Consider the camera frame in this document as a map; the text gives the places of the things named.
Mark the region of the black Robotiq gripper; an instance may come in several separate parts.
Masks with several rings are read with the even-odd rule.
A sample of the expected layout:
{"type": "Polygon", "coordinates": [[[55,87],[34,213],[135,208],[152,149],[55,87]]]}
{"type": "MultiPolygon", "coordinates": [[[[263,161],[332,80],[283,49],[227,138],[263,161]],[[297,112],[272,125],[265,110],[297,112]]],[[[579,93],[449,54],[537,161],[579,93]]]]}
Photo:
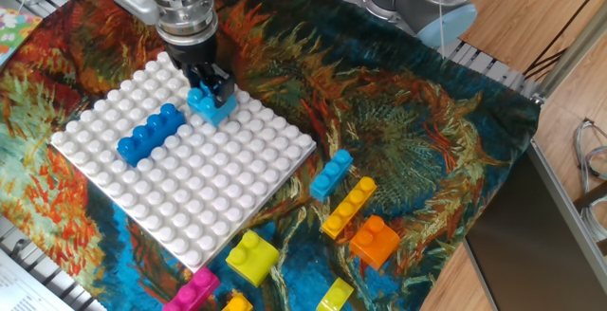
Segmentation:
{"type": "Polygon", "coordinates": [[[193,46],[178,46],[168,42],[164,42],[164,45],[177,69],[187,67],[186,77],[191,88],[209,87],[217,108],[222,107],[228,98],[233,95],[234,77],[217,64],[214,64],[217,55],[217,38],[215,35],[193,46]],[[209,71],[205,66],[197,66],[204,63],[209,64],[209,71]]]}

